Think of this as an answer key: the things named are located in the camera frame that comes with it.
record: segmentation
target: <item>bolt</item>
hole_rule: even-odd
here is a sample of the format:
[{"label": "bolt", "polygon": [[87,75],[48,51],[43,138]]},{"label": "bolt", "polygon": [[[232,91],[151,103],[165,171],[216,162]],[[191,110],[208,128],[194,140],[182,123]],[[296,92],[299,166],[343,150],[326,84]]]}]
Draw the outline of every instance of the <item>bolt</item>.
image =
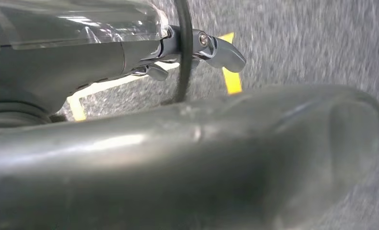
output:
[{"label": "bolt", "polygon": [[206,47],[208,45],[208,42],[209,42],[208,35],[205,32],[200,32],[199,37],[200,37],[201,46]]}]

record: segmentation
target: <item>yellow painted line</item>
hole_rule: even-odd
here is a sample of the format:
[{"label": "yellow painted line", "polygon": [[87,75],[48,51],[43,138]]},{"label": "yellow painted line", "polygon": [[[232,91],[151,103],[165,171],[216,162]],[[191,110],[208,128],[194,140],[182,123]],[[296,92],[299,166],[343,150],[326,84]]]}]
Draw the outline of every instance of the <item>yellow painted line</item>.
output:
[{"label": "yellow painted line", "polygon": [[83,110],[81,102],[79,101],[79,98],[71,96],[67,98],[67,101],[68,104],[70,104],[71,112],[75,121],[86,120],[85,112]]},{"label": "yellow painted line", "polygon": [[[230,33],[230,34],[223,35],[219,38],[229,43],[232,43],[234,37],[235,37],[235,33]],[[240,80],[240,75],[238,73],[232,73],[226,68],[222,68],[222,71],[224,72],[225,83],[228,90],[228,94],[242,92],[242,82]]]}]

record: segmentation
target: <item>road marking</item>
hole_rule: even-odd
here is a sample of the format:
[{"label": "road marking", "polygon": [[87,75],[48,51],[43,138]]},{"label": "road marking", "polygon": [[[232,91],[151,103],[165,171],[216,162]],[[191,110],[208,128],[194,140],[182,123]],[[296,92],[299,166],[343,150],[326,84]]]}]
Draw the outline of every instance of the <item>road marking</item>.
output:
[{"label": "road marking", "polygon": [[[233,43],[234,37],[235,37],[235,33],[230,33],[230,34],[223,35],[219,38],[229,43]],[[242,92],[242,82],[240,80],[240,75],[238,73],[230,72],[225,67],[222,68],[222,71],[224,72],[225,83],[228,90],[228,94]]]},{"label": "road marking", "polygon": [[[156,64],[161,66],[165,70],[175,69],[179,67],[179,63],[166,64],[163,62],[156,62]],[[107,89],[110,89],[116,86],[127,84],[129,82],[132,82],[138,79],[143,79],[145,77],[148,77],[148,75],[145,75],[142,77],[129,75],[117,80],[111,80],[111,81],[106,81],[102,83],[94,83],[91,86],[74,93],[72,96],[67,98],[67,102],[68,104],[70,104],[72,116],[74,117],[75,121],[86,120],[85,111],[81,105],[81,102],[79,101],[81,98],[98,93],[98,92],[105,91]]]},{"label": "road marking", "polygon": [[71,96],[67,98],[67,101],[68,101],[68,104],[70,104],[72,116],[74,117],[75,121],[86,120],[85,112],[82,108],[79,98]]}]

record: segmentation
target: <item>black cable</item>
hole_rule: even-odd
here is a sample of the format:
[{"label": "black cable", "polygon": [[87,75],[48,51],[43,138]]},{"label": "black cable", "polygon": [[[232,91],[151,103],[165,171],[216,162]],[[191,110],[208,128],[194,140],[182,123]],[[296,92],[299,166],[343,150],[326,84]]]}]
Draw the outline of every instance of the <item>black cable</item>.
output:
[{"label": "black cable", "polygon": [[173,102],[180,103],[186,98],[191,77],[193,51],[192,21],[187,0],[174,0],[174,2],[177,8],[180,26],[181,64]]}]

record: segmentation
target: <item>hex bolt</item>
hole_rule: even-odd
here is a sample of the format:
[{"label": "hex bolt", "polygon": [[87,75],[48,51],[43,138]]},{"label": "hex bolt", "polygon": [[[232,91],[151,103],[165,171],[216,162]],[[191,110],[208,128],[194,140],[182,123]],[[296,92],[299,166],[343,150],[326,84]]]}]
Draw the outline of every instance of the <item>hex bolt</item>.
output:
[{"label": "hex bolt", "polygon": [[208,35],[205,32],[200,32],[199,33],[199,38],[200,38],[200,44],[202,47],[207,47],[209,38]]}]

